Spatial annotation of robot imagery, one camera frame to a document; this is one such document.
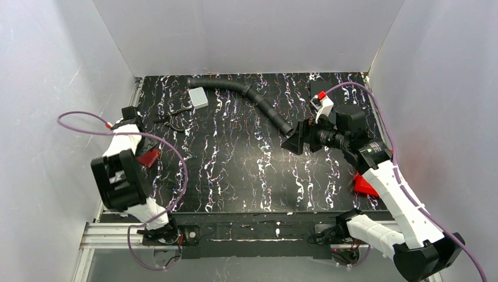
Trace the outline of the red card holder wallet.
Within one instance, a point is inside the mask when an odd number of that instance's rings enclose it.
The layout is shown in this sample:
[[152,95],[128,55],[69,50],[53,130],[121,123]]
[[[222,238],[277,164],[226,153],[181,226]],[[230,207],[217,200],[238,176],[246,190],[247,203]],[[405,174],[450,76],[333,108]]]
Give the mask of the red card holder wallet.
[[160,155],[161,153],[158,149],[153,149],[141,156],[138,156],[136,159],[142,166],[150,169],[158,161]]

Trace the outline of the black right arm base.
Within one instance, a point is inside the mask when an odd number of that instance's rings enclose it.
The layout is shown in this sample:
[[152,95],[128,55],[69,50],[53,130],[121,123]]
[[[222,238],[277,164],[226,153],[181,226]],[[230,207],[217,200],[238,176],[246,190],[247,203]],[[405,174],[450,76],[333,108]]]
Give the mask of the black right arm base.
[[361,241],[346,237],[338,227],[330,224],[316,224],[314,232],[308,237],[309,244],[328,246],[334,262],[340,266],[359,263]]

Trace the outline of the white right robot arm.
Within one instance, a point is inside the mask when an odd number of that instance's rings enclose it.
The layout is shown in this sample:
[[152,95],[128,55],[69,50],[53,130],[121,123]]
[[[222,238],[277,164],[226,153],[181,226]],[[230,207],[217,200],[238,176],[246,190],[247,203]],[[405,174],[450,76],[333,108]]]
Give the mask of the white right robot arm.
[[304,146],[310,152],[323,147],[339,149],[344,159],[372,186],[399,226],[394,231],[352,209],[336,217],[338,237],[366,242],[390,258],[406,281],[422,281],[448,268],[462,251],[459,233],[442,231],[422,213],[423,204],[408,197],[408,186],[400,187],[393,154],[381,139],[368,135],[365,113],[357,106],[341,105],[335,122],[323,114],[298,122],[281,147],[296,155]]

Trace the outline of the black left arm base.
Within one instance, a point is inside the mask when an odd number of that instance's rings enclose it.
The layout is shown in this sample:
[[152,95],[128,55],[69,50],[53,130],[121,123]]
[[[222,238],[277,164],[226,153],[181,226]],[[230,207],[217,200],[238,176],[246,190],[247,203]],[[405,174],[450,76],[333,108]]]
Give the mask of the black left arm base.
[[144,229],[137,231],[137,234],[143,236],[144,246],[197,246],[200,241],[200,229],[196,225],[179,225],[171,229]]

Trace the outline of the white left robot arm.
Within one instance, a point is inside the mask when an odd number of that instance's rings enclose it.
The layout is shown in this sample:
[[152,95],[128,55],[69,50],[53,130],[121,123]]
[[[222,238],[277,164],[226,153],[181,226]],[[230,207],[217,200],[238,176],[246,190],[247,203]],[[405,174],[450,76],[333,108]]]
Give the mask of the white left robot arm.
[[165,208],[151,197],[142,168],[151,168],[159,159],[158,141],[142,136],[142,114],[137,107],[122,109],[122,118],[106,125],[113,133],[108,149],[93,159],[90,167],[104,206],[130,214],[146,223],[149,231],[168,232],[174,229]]

